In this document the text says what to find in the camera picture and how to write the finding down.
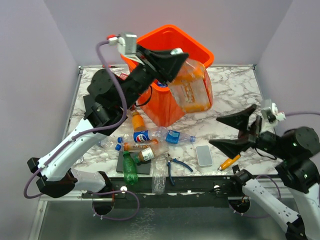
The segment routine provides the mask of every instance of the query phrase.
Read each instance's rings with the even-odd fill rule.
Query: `pliers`
[[[193,172],[193,169],[192,169],[188,164],[186,164],[186,163],[184,163],[184,162],[182,162],[182,161],[179,161],[179,160],[177,160],[176,158],[170,157],[169,154],[167,155],[166,160],[168,161],[168,163],[167,163],[168,173],[169,173],[169,178],[170,178],[170,182],[171,182],[171,185],[172,185],[172,186],[175,186],[176,184],[175,184],[175,181],[173,180],[173,178],[172,178],[172,176],[171,176],[171,162],[174,162],[174,163],[176,163],[176,164],[180,164],[180,165],[184,166],[185,168],[189,169],[190,172]]]

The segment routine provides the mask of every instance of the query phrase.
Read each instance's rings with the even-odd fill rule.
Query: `marble table top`
[[[93,75],[99,69],[100,68],[85,68],[83,70],[68,130],[69,132],[77,126],[80,119],[84,116],[85,105],[83,96],[88,94],[87,87],[90,85]],[[121,73],[129,74],[126,65],[112,68],[112,71],[117,75]],[[232,175],[231,167],[223,172],[217,171],[217,168],[227,157],[219,149],[209,144],[208,140],[235,139],[238,132],[232,127],[217,122],[216,117],[237,113],[249,107],[251,104],[260,104],[262,101],[252,67],[212,66],[209,67],[207,71],[211,79],[214,94],[212,108],[206,112],[186,114],[172,126],[168,127],[169,129],[185,132],[197,137],[194,144],[169,147],[169,153],[173,158],[187,163],[193,169],[193,172],[190,172],[179,164],[172,164],[172,176]],[[147,128],[156,127],[142,110],[139,110],[139,112],[143,116]],[[128,118],[111,136],[120,137],[132,131],[132,123],[130,118]],[[212,166],[200,167],[198,165],[196,146],[202,145],[208,145],[210,148],[213,159]],[[118,155],[119,152],[116,150],[106,150],[96,145],[84,154],[83,162],[75,164],[74,167],[78,170],[92,173],[104,171],[109,177],[123,177],[122,173],[116,172]],[[277,174],[274,167],[279,164],[279,162],[279,160],[261,157],[254,150],[249,149],[247,152],[241,154],[241,158],[234,163],[234,165],[238,164],[240,169],[246,169],[254,175]]]

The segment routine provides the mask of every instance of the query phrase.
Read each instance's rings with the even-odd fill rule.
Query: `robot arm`
[[[137,45],[136,38],[129,32],[109,37],[109,44],[117,45],[120,53],[138,62],[137,67],[124,81],[116,75],[111,77],[106,69],[97,71],[87,88],[89,95],[83,97],[86,111],[78,126],[46,156],[28,160],[30,171],[39,177],[36,184],[41,193],[59,198],[71,190],[96,193],[112,189],[105,172],[82,172],[73,169],[72,165],[118,128],[101,127],[115,125],[123,118],[122,99],[113,82],[114,77],[123,91],[126,105],[131,107],[155,79],[163,84],[172,82],[189,57],[187,53],[172,55],[171,50],[148,50]]]
[[[258,115],[248,125],[249,117],[256,108],[257,105],[254,104],[242,112],[218,117],[217,121],[239,130],[238,139],[212,139],[209,143],[231,159],[249,148],[259,149],[282,159],[283,162],[275,169],[292,193],[300,215],[286,208],[252,177],[240,182],[237,181],[236,174],[235,182],[241,185],[244,194],[257,201],[278,222],[288,240],[319,239],[320,175],[316,165],[309,159],[320,152],[319,137],[312,128],[305,126],[291,129],[283,136],[267,131],[278,121],[285,119],[282,113],[275,110],[271,101],[262,107],[262,117]],[[245,170],[240,171],[240,174],[250,175]]]

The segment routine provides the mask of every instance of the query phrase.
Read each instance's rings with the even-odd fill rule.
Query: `white rectangular device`
[[[200,167],[211,166],[213,164],[209,146],[197,146],[195,147],[195,152]]]

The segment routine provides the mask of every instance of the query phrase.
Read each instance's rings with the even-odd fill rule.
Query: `gray wall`
[[[256,69],[265,98],[281,110],[320,112],[320,1],[294,0]],[[313,127],[320,135],[320,116],[292,116],[278,130]],[[320,156],[313,159],[320,169]]]
[[[107,35],[142,36],[174,24],[205,45],[215,64],[257,64],[292,0],[44,0],[80,65],[99,65]],[[105,47],[111,63],[123,63]]]
[[[61,140],[77,72],[42,0],[1,2],[0,239],[28,239],[38,200],[23,197],[27,160]]]

